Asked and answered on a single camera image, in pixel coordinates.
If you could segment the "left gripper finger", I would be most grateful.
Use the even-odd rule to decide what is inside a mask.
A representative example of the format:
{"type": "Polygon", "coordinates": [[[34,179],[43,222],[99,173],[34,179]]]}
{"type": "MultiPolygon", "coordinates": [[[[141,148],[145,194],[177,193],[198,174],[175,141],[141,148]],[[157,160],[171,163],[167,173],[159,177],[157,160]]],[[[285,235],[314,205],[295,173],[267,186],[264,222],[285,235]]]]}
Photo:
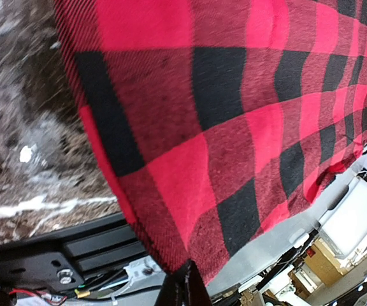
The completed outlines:
{"type": "Polygon", "coordinates": [[[157,306],[212,306],[212,301],[192,260],[167,274],[157,297],[157,306]]]}

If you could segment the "red black plaid shirt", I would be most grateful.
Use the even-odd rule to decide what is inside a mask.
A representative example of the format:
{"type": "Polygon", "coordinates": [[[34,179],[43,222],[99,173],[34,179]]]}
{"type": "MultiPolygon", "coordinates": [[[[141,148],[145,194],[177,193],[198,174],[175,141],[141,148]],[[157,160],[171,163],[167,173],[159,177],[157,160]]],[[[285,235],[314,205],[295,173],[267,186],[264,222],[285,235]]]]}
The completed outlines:
{"type": "Polygon", "coordinates": [[[367,1],[56,1],[101,170],[168,273],[210,282],[367,144],[367,1]]]}

